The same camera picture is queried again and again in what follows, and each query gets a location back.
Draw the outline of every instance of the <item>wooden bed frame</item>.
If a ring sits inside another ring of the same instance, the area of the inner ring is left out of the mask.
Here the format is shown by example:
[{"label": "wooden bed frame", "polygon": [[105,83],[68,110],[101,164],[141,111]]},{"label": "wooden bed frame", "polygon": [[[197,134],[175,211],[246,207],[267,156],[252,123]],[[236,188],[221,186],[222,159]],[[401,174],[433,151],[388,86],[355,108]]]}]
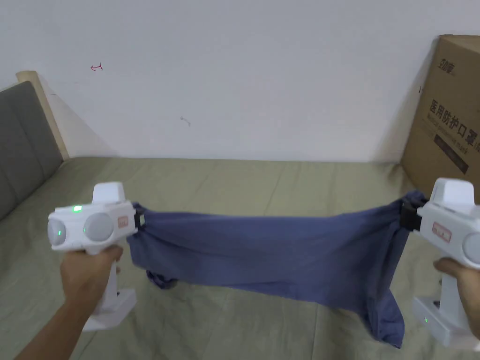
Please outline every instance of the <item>wooden bed frame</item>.
[{"label": "wooden bed frame", "polygon": [[60,153],[62,155],[63,160],[67,160],[70,158],[65,143],[61,137],[60,131],[57,126],[57,122],[53,116],[52,109],[50,108],[50,104],[48,103],[47,96],[45,95],[45,91],[43,90],[42,84],[40,82],[40,78],[38,77],[38,73],[33,70],[25,70],[20,71],[16,74],[18,83],[23,83],[25,81],[30,81],[35,89],[36,95],[40,100],[40,104],[43,108],[43,112],[47,118],[48,124],[50,129],[52,130],[53,137],[59,147]]}]

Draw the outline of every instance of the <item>green bed sheet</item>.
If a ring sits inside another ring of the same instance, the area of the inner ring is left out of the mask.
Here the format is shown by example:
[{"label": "green bed sheet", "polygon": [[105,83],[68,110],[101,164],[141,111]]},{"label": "green bed sheet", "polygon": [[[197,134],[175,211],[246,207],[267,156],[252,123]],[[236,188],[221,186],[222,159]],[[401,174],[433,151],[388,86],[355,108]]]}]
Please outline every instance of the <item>green bed sheet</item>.
[{"label": "green bed sheet", "polygon": [[[129,200],[158,211],[330,216],[386,204],[411,190],[399,165],[77,158],[0,222],[0,354],[13,358],[63,301],[47,239],[56,206],[91,202],[93,186],[122,181]],[[402,349],[371,339],[355,314],[315,303],[179,283],[160,290],[132,265],[119,286],[138,302],[116,328],[83,333],[72,359],[477,359],[444,349],[413,317],[414,294],[438,293],[437,251],[410,236],[392,292],[406,323]]]}]

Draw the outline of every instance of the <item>hand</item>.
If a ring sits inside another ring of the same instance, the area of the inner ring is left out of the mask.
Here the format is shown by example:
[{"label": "hand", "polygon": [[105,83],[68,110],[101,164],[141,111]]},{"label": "hand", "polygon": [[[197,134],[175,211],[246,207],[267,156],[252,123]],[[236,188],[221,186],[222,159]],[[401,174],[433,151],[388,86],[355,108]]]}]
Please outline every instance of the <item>hand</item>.
[{"label": "hand", "polygon": [[473,335],[480,339],[480,271],[443,258],[433,263],[435,269],[456,278],[458,293]]},{"label": "hand", "polygon": [[90,316],[107,287],[110,268],[121,258],[123,249],[113,245],[97,255],[68,252],[60,266],[65,303]]}]

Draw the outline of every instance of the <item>blue shirt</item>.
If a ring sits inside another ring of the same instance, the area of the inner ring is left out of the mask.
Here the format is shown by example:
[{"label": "blue shirt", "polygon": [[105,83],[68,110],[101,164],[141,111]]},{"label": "blue shirt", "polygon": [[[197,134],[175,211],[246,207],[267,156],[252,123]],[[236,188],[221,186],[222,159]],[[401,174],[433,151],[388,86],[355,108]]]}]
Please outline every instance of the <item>blue shirt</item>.
[{"label": "blue shirt", "polygon": [[350,310],[374,338],[399,348],[405,325],[389,287],[409,234],[400,226],[401,206],[400,199],[333,217],[144,209],[146,226],[128,242],[133,263],[160,287],[178,279]]}]

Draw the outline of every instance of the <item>red mark on wall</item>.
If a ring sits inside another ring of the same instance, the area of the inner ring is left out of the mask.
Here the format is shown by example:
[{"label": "red mark on wall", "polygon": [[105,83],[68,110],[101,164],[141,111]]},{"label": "red mark on wall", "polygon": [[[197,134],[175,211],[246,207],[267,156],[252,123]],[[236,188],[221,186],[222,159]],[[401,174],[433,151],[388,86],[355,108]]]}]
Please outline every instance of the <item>red mark on wall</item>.
[{"label": "red mark on wall", "polygon": [[92,66],[90,66],[90,68],[91,68],[93,71],[96,71],[95,69],[98,69],[98,68],[101,68],[101,69],[103,70],[103,68],[102,68],[102,63],[100,63],[100,65],[98,65],[98,66],[93,66],[93,65],[92,65]]}]

